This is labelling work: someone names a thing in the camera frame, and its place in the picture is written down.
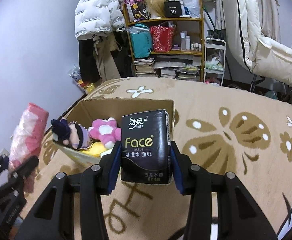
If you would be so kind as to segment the pink towel package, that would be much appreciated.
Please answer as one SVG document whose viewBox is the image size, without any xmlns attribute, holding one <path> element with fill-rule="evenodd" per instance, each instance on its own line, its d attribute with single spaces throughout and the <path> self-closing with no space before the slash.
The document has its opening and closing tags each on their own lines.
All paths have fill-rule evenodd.
<svg viewBox="0 0 292 240">
<path fill-rule="evenodd" d="M 49 113 L 29 103 L 16 126 L 9 155 L 9 175 L 31 156 L 39 156 Z"/>
</svg>

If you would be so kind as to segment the yellow plush toy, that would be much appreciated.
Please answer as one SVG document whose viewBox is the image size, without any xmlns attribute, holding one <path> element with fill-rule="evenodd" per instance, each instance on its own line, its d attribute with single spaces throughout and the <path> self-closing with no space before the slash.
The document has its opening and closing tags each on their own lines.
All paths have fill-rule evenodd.
<svg viewBox="0 0 292 240">
<path fill-rule="evenodd" d="M 96 141 L 90 144 L 88 148 L 81 149 L 80 152 L 93 157 L 100 157 L 103 152 L 106 152 L 107 148 L 100 142 Z"/>
</svg>

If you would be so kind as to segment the white-haired character doll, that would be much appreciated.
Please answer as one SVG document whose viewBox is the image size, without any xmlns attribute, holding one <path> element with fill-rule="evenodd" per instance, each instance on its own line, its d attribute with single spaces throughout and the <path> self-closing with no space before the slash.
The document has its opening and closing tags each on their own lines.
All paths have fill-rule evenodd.
<svg viewBox="0 0 292 240">
<path fill-rule="evenodd" d="M 81 150 L 90 146 L 88 129 L 77 122 L 68 122 L 67 119 L 51 120 L 53 141 L 65 147 Z"/>
</svg>

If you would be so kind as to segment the pink flower plush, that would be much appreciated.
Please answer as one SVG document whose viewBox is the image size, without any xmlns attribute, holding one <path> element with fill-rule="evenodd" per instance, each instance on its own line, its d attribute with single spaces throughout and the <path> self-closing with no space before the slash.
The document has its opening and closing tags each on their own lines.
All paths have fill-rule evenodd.
<svg viewBox="0 0 292 240">
<path fill-rule="evenodd" d="M 121 128 L 113 117 L 94 120 L 88 132 L 92 139 L 100 141 L 107 150 L 113 148 L 117 141 L 121 141 Z"/>
</svg>

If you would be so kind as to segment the cream padded chair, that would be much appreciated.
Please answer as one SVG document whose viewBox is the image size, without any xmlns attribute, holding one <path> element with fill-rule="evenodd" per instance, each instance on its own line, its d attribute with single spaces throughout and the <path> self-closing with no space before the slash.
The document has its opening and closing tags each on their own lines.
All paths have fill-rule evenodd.
<svg viewBox="0 0 292 240">
<path fill-rule="evenodd" d="M 252 74 L 292 86 L 292 49 L 281 44 L 278 0 L 221 0 L 229 50 Z"/>
</svg>

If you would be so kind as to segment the white trolley cart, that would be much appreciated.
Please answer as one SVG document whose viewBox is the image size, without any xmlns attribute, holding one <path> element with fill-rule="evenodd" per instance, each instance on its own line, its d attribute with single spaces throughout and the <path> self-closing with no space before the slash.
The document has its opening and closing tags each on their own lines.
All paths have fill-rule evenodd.
<svg viewBox="0 0 292 240">
<path fill-rule="evenodd" d="M 226 64 L 226 41 L 207 37 L 204 48 L 203 81 L 206 84 L 222 87 Z"/>
</svg>

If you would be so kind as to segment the stack of books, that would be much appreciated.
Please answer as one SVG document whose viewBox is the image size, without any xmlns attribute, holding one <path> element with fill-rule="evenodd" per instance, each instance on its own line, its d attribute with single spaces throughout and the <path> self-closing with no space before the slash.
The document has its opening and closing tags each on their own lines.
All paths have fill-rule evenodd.
<svg viewBox="0 0 292 240">
<path fill-rule="evenodd" d="M 135 68 L 135 74 L 137 76 L 152 77 L 156 76 L 156 70 L 154 69 L 154 57 L 145 59 L 135 59 L 133 65 Z"/>
</svg>

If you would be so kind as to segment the wooden shelf unit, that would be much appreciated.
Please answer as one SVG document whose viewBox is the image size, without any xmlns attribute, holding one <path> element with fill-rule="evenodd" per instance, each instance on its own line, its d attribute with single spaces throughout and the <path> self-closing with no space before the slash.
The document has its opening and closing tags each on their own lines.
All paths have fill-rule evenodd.
<svg viewBox="0 0 292 240">
<path fill-rule="evenodd" d="M 153 42 L 153 50 L 151 55 L 193 55 L 201 58 L 199 68 L 200 81 L 203 81 L 203 70 L 205 66 L 203 51 L 205 48 L 204 37 L 204 17 L 203 17 L 203 3 L 199 0 L 200 17 L 192 18 L 189 15 L 181 15 L 179 17 L 169 18 L 149 18 L 142 21 L 130 21 L 128 16 L 128 7 L 123 5 L 123 13 L 127 27 L 134 27 L 136 24 L 143 24 L 150 29 L 150 35 Z M 190 37 L 190 42 L 195 42 L 201 46 L 198 49 L 174 49 L 175 44 L 181 45 L 181 33 Z"/>
</svg>

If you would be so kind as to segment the red bag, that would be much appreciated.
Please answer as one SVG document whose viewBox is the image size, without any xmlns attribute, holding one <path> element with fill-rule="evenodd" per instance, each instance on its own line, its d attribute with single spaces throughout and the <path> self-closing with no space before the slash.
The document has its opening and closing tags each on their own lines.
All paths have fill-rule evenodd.
<svg viewBox="0 0 292 240">
<path fill-rule="evenodd" d="M 150 33 L 153 40 L 153 51 L 166 53 L 171 51 L 175 27 L 151 26 Z"/>
</svg>

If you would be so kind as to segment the teal bag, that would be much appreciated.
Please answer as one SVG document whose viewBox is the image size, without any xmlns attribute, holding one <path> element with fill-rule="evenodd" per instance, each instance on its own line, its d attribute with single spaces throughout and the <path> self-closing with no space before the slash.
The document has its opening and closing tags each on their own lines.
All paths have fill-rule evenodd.
<svg viewBox="0 0 292 240">
<path fill-rule="evenodd" d="M 145 24 L 135 24 L 130 33 L 134 57 L 136 59 L 145 58 L 153 51 L 153 40 L 150 28 Z"/>
</svg>

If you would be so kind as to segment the white puffer jacket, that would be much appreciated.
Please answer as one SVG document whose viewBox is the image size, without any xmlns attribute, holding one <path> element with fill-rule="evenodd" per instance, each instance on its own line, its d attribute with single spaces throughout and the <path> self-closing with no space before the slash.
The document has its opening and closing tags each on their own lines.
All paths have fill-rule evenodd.
<svg viewBox="0 0 292 240">
<path fill-rule="evenodd" d="M 97 39 L 125 27 L 118 0 L 79 0 L 75 9 L 77 40 Z"/>
</svg>

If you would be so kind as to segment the black box number 40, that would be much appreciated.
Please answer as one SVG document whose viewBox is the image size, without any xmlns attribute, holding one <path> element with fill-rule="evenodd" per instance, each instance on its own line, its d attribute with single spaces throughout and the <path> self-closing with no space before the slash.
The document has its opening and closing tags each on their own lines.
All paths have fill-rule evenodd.
<svg viewBox="0 0 292 240">
<path fill-rule="evenodd" d="M 164 10 L 166 18 L 176 18 L 182 15 L 180 1 L 165 1 Z"/>
</svg>

